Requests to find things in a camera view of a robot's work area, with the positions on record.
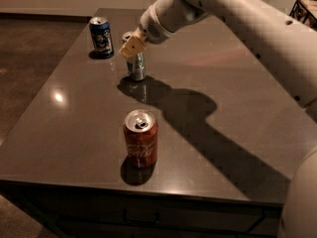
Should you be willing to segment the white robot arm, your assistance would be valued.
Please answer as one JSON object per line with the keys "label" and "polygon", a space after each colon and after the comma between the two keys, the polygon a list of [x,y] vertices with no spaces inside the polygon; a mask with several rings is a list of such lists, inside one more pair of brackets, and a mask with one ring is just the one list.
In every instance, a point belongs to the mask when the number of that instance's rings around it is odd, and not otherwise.
{"label": "white robot arm", "polygon": [[[298,105],[317,119],[317,32],[262,0],[157,0],[120,49],[129,59],[179,29],[215,16],[244,43]],[[317,151],[293,176],[277,238],[316,238]]]}

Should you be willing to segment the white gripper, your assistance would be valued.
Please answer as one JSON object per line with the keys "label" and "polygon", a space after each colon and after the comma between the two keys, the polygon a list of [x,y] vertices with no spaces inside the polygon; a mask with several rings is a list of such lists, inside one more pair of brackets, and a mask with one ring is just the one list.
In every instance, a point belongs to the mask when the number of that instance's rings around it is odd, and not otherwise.
{"label": "white gripper", "polygon": [[[154,5],[151,5],[141,16],[139,31],[144,40],[155,45],[165,42],[172,36],[172,32],[160,23]],[[130,36],[122,45],[120,54],[125,59],[129,59],[143,52],[147,47],[143,39],[138,35]]]}

